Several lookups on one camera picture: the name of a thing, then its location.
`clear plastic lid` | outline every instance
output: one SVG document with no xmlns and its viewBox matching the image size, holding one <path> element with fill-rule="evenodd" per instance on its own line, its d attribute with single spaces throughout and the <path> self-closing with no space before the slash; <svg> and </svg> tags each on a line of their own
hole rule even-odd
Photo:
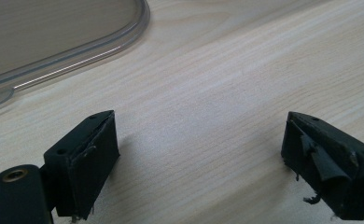
<svg viewBox="0 0 364 224">
<path fill-rule="evenodd" d="M 126 49 L 148 21 L 146 0 L 0 1 L 0 104 Z"/>
</svg>

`black plastic bracket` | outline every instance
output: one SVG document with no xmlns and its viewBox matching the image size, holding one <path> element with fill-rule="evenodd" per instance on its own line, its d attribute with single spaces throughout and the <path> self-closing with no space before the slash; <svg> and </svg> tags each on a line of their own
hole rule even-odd
<svg viewBox="0 0 364 224">
<path fill-rule="evenodd" d="M 364 144 L 325 121 L 289 112 L 282 146 L 285 164 L 344 220 L 364 219 Z"/>
<path fill-rule="evenodd" d="M 0 224 L 53 223 L 60 217 L 87 219 L 119 157 L 115 114 L 84 119 L 44 155 L 45 165 L 10 168 L 0 174 Z"/>
</svg>

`light wood grain surface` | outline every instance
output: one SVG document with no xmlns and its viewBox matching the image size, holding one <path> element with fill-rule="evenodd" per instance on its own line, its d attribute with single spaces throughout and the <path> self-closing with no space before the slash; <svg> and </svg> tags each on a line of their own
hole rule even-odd
<svg viewBox="0 0 364 224">
<path fill-rule="evenodd" d="M 121 157 L 81 223 L 344 223 L 280 150 L 288 111 L 364 142 L 364 0 L 148 3 L 131 49 L 0 108 L 0 172 L 114 109 Z"/>
</svg>

